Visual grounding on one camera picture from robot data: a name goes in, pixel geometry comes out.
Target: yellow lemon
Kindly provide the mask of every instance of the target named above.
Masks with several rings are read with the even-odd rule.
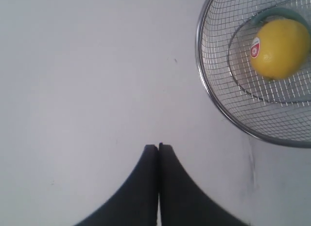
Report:
[[[276,19],[257,33],[250,62],[258,74],[284,79],[300,69],[309,50],[310,35],[304,25],[291,19]]]

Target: black object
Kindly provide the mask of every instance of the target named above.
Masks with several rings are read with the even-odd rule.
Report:
[[[145,147],[120,189],[77,226],[156,226],[158,208],[158,149]]]
[[[160,144],[159,161],[163,226],[246,226],[199,189],[171,146]]]

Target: wire basket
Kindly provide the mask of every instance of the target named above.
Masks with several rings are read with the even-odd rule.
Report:
[[[311,0],[206,0],[196,36],[200,77],[216,106],[246,133],[309,148],[311,54],[298,73],[278,81],[257,75],[249,63],[260,29],[250,20],[272,7],[294,10],[311,24]]]

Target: white surface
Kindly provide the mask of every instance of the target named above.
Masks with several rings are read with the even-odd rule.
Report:
[[[203,2],[0,0],[0,225],[79,222],[160,141],[244,221],[311,224],[311,150],[249,138],[201,86]]]

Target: fruit sticker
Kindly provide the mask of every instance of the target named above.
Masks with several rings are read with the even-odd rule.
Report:
[[[252,46],[251,46],[251,56],[252,56],[252,58],[258,57],[259,49],[260,49],[260,40],[259,40],[258,37],[256,37],[253,40],[253,43],[252,43]]]

